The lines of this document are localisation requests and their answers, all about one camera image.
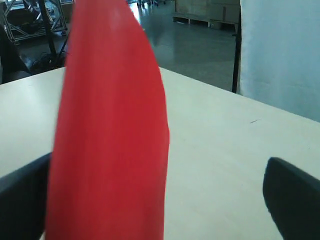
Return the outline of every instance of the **table surface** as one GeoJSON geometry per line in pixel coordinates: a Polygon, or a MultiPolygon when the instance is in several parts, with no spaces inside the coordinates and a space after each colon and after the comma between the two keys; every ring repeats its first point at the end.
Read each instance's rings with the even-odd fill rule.
{"type": "MultiPolygon", "coordinates": [[[[64,69],[0,85],[0,177],[52,150],[64,69]]],[[[166,240],[280,240],[269,157],[320,178],[320,123],[161,69],[171,133],[166,240]]]]}

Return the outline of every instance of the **red fabric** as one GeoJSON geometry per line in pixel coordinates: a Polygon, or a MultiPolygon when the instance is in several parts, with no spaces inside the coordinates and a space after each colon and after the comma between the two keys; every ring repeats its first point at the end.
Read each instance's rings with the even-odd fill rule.
{"type": "Polygon", "coordinates": [[[74,11],[47,240],[162,240],[169,128],[160,71],[125,0],[74,11]]]}

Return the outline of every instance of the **white panel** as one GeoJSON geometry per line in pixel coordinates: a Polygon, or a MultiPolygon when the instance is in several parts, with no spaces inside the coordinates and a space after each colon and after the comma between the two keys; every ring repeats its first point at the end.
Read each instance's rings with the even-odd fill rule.
{"type": "Polygon", "coordinates": [[[241,94],[320,122],[320,1],[241,7],[241,94]]]}

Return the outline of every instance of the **cardboard box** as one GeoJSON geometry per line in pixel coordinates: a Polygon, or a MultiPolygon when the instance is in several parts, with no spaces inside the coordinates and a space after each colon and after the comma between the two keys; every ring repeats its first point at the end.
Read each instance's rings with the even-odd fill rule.
{"type": "Polygon", "coordinates": [[[191,0],[190,14],[205,17],[207,15],[207,0],[191,0]]]}
{"type": "Polygon", "coordinates": [[[238,23],[239,22],[240,6],[229,5],[226,6],[225,22],[238,23]]]}
{"type": "Polygon", "coordinates": [[[207,17],[210,20],[238,23],[239,21],[239,5],[210,4],[207,10],[207,17]]]}
{"type": "Polygon", "coordinates": [[[208,5],[206,15],[210,20],[222,22],[224,20],[224,6],[221,4],[210,4],[208,5]]]}
{"type": "Polygon", "coordinates": [[[209,4],[239,5],[240,0],[207,0],[209,4]]]}

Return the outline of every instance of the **wooden pallet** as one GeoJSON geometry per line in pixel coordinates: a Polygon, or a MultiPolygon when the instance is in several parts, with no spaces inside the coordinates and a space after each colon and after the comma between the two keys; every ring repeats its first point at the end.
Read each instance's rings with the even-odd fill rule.
{"type": "Polygon", "coordinates": [[[223,27],[234,26],[235,31],[238,31],[238,23],[234,22],[225,22],[225,21],[210,21],[210,27],[213,29],[221,30],[223,27]]]}
{"type": "Polygon", "coordinates": [[[174,22],[184,23],[184,24],[192,24],[192,25],[206,25],[210,28],[211,23],[209,19],[204,19],[197,16],[192,15],[184,15],[184,14],[175,14],[173,16],[174,22]]]}

